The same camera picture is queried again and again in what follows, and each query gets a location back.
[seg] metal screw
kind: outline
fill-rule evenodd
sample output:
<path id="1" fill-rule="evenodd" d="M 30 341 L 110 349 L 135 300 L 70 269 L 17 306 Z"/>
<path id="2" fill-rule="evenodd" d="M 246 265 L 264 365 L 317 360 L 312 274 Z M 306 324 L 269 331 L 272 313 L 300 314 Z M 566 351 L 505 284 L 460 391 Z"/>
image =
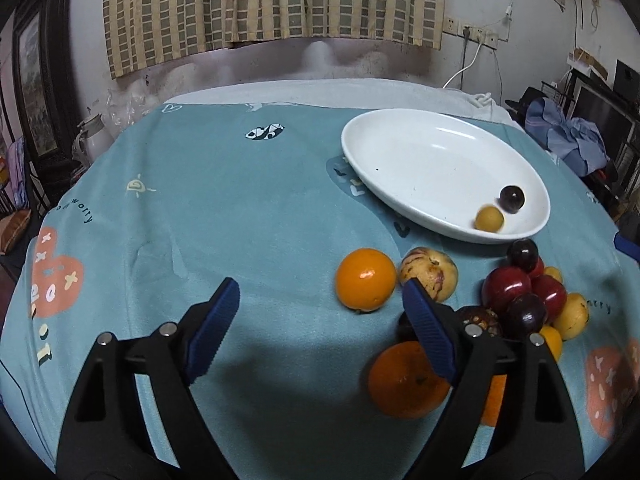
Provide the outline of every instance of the metal screw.
<path id="1" fill-rule="evenodd" d="M 542 346 L 545 343 L 545 338 L 535 332 L 529 336 L 529 341 L 531 341 L 535 346 Z"/>
<path id="2" fill-rule="evenodd" d="M 482 335 L 482 327 L 475 324 L 465 326 L 465 332 L 471 337 L 480 337 Z"/>
<path id="3" fill-rule="evenodd" d="M 158 332 L 160 332 L 160 334 L 165 337 L 169 337 L 170 335 L 175 334 L 177 330 L 178 330 L 178 326 L 174 322 L 169 321 L 167 323 L 164 323 L 164 325 L 162 325 L 158 329 Z"/>
<path id="4" fill-rule="evenodd" d="M 112 340 L 113 334 L 111 332 L 102 332 L 95 341 L 98 343 L 98 345 L 105 346 L 108 345 Z"/>

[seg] checkered curtain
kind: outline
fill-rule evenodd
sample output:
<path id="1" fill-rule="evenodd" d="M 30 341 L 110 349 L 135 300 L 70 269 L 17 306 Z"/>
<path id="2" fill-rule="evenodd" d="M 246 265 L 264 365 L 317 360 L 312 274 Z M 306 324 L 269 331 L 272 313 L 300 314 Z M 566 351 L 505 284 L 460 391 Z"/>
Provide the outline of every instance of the checkered curtain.
<path id="1" fill-rule="evenodd" d="M 439 49 L 444 0 L 103 0 L 111 77 L 236 43 L 361 38 Z"/>

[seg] orange cushion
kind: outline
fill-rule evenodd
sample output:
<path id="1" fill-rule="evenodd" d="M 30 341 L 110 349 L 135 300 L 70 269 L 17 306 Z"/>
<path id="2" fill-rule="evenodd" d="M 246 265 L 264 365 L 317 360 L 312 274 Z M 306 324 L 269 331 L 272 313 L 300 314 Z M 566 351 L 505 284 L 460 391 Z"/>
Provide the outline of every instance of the orange cushion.
<path id="1" fill-rule="evenodd" d="M 0 219 L 0 255 L 8 254 L 27 229 L 30 209 L 21 209 Z"/>

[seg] framed picture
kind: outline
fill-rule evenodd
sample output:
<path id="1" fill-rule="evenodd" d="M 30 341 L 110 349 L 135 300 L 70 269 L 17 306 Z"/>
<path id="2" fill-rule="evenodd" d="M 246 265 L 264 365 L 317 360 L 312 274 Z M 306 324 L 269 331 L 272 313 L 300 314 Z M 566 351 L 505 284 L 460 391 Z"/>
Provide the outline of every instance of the framed picture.
<path id="1" fill-rule="evenodd" d="M 70 187 L 79 117 L 68 34 L 69 0 L 21 0 L 15 10 L 14 88 L 31 161 L 52 205 Z"/>

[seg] pink cartoon print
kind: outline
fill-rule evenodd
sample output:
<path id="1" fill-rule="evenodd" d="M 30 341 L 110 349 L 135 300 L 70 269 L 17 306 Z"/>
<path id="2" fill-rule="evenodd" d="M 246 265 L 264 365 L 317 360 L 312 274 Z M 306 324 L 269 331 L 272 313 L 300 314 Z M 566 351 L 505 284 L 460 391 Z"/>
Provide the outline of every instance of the pink cartoon print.
<path id="1" fill-rule="evenodd" d="M 31 317 L 58 314 L 78 299 L 82 289 L 84 268 L 71 256 L 55 255 L 58 234 L 54 228 L 43 226 L 33 253 L 31 273 Z"/>
<path id="2" fill-rule="evenodd" d="M 640 344 L 630 339 L 625 351 L 597 348 L 584 365 L 587 413 L 594 431 L 611 440 L 616 425 L 636 392 L 640 376 Z"/>

